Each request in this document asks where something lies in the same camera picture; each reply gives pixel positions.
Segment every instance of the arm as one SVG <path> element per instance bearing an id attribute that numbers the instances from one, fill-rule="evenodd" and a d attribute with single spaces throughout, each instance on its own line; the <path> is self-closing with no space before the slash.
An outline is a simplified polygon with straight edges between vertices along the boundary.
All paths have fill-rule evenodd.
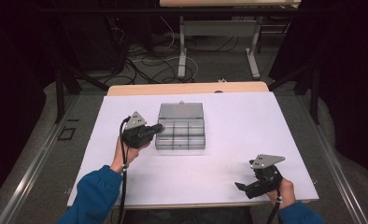
<path id="1" fill-rule="evenodd" d="M 140 149 L 129 148 L 127 161 L 131 163 Z M 111 207 L 120 195 L 122 182 L 122 149 L 117 140 L 114 160 L 110 166 L 84 175 L 77 184 L 77 196 L 67 212 L 57 223 L 103 223 Z"/>
<path id="2" fill-rule="evenodd" d="M 279 206 L 278 215 L 283 223 L 287 224 L 324 223 L 318 213 L 310 210 L 303 203 L 296 202 L 294 195 L 294 185 L 292 184 L 291 181 L 283 178 L 279 190 L 282 196 L 282 203 Z M 271 199 L 272 204 L 275 204 L 277 197 L 276 190 L 268 192 L 267 195 Z"/>

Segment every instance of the person's right hand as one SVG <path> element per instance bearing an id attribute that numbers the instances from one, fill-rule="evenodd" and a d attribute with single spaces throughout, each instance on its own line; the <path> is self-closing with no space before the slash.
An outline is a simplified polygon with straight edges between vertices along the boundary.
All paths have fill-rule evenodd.
<path id="1" fill-rule="evenodd" d="M 280 190 L 280 196 L 282 197 L 282 202 L 280 203 L 279 209 L 285 208 L 287 206 L 290 206 L 296 203 L 295 195 L 294 195 L 294 184 L 291 181 L 283 178 L 282 182 L 280 183 L 279 190 Z M 271 200 L 271 203 L 275 205 L 276 198 L 277 198 L 277 191 L 273 190 L 266 194 Z"/>

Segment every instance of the gray carpet floor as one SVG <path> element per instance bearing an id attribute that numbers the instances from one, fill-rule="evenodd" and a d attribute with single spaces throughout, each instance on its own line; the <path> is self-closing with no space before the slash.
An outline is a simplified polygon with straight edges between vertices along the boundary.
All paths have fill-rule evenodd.
<path id="1" fill-rule="evenodd" d="M 191 57 L 196 65 L 189 61 L 190 69 L 195 72 L 195 82 L 216 82 L 225 78 L 227 81 L 253 81 L 248 69 L 248 62 L 245 56 L 244 47 L 247 41 L 240 39 L 235 44 L 235 38 L 224 48 L 229 51 L 197 52 L 195 49 L 217 49 L 230 37 L 202 37 L 194 38 L 188 42 L 188 57 Z M 268 35 L 262 39 L 262 52 L 256 54 L 256 61 L 262 74 L 261 81 L 267 84 L 271 80 L 267 75 L 274 61 L 282 40 L 281 35 Z M 177 56 L 177 51 L 166 46 L 157 49 L 164 53 L 171 52 L 172 56 Z M 141 53 L 139 48 L 131 49 L 131 55 Z M 138 55 L 132 57 L 133 60 L 142 59 Z M 150 66 L 153 62 L 145 62 L 147 65 L 138 62 L 138 68 L 149 74 L 151 77 L 160 73 L 155 79 L 164 81 L 167 77 L 173 77 L 173 72 L 166 64 Z M 177 64 L 177 60 L 169 61 L 170 64 Z M 133 70 L 125 68 L 124 75 L 133 76 Z M 117 77 L 110 79 L 107 84 L 123 84 L 128 79 Z M 147 83 L 144 78 L 137 77 L 136 84 Z M 75 129 L 71 140 L 60 140 L 59 134 L 51 141 L 50 152 L 46 162 L 40 168 L 40 173 L 33 184 L 26 199 L 20 204 L 18 213 L 15 214 L 14 223 L 54 223 L 65 211 L 69 194 L 68 190 L 73 188 L 82 156 L 85 152 L 89 137 L 92 133 L 93 124 L 97 118 L 97 113 L 103 100 L 105 92 L 97 90 L 94 86 L 80 81 L 83 92 L 79 96 L 66 95 L 66 102 L 71 100 L 73 106 L 67 111 L 59 131 L 60 138 L 64 138 L 67 133 L 62 133 L 62 129 Z M 323 152 L 320 150 L 321 143 L 312 128 L 312 124 L 307 118 L 307 113 L 301 107 L 303 100 L 308 101 L 308 95 L 295 96 L 292 93 L 292 84 L 288 83 L 275 91 L 276 98 L 282 109 L 283 115 L 290 127 L 293 138 L 303 156 L 304 163 L 309 174 L 318 183 L 316 189 L 320 200 L 310 203 L 308 206 L 318 211 L 326 223 L 355 223 L 350 215 L 345 201 L 336 185 L 334 177 L 326 164 Z M 45 89 L 48 96 L 47 103 L 37 123 L 34 132 L 23 149 L 21 157 L 15 164 L 10 176 L 4 186 L 0 189 L 0 216 L 6 208 L 9 200 L 14 194 L 17 186 L 21 183 L 28 167 L 36 157 L 37 153 L 45 147 L 49 139 L 51 130 L 55 127 L 56 98 L 54 84 Z M 325 134 L 329 144 L 334 144 L 333 122 L 328 113 L 328 107 L 320 100 L 318 108 L 320 128 Z M 353 161 L 336 153 L 340 165 L 346 178 L 353 188 L 353 193 L 359 201 L 361 208 L 368 217 L 368 171 Z M 272 205 L 266 204 L 251 208 L 254 223 L 264 223 L 272 209 Z"/>

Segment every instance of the white desk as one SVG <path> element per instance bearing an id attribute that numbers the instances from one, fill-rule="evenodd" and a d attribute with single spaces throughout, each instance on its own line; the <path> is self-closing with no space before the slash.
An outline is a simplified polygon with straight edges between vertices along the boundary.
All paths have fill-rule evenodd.
<path id="1" fill-rule="evenodd" d="M 260 7 L 299 5 L 301 0 L 161 0 L 161 7 Z M 262 17 L 256 21 L 184 21 L 180 17 L 180 58 L 177 76 L 185 76 L 187 50 L 186 35 L 240 35 L 252 36 L 246 49 L 248 65 L 254 79 L 260 79 L 260 73 L 254 58 L 254 51 L 260 35 Z"/>
<path id="2" fill-rule="evenodd" d="M 257 90 L 266 88 L 261 82 L 254 84 Z M 245 90 L 248 85 L 252 84 L 237 83 L 237 90 Z M 128 95 L 125 91 L 142 89 L 147 92 L 147 86 L 151 88 L 151 95 L 139 92 Z M 268 91 L 226 92 L 234 91 L 234 87 L 232 82 L 122 86 L 121 96 L 112 96 L 119 89 L 110 91 L 112 94 L 105 97 L 101 106 L 76 185 L 85 174 L 111 163 L 123 119 L 138 111 L 148 125 L 153 125 L 158 120 L 162 103 L 183 101 L 203 104 L 205 153 L 197 156 L 185 153 L 161 155 L 152 142 L 128 169 L 126 209 L 269 203 L 265 195 L 249 200 L 234 184 L 256 181 L 248 161 L 254 160 L 258 154 L 286 157 L 276 167 L 294 182 L 297 199 L 318 199 L 274 94 Z M 159 95 L 157 89 L 159 92 L 173 90 L 175 94 Z M 224 93 L 183 94 L 197 90 L 223 90 Z M 68 206 L 72 205 L 76 194 L 74 186 Z"/>

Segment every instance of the triangular metal plate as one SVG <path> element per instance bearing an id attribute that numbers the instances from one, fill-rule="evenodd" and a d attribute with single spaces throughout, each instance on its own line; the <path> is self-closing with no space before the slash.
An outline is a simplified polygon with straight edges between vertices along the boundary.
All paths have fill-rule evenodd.
<path id="1" fill-rule="evenodd" d="M 271 156 L 260 154 L 257 159 L 251 164 L 252 169 L 264 169 L 280 161 L 284 161 L 286 158 L 280 156 Z"/>
<path id="2" fill-rule="evenodd" d="M 126 123 L 125 130 L 133 129 L 147 124 L 141 115 L 135 111 L 129 121 Z"/>

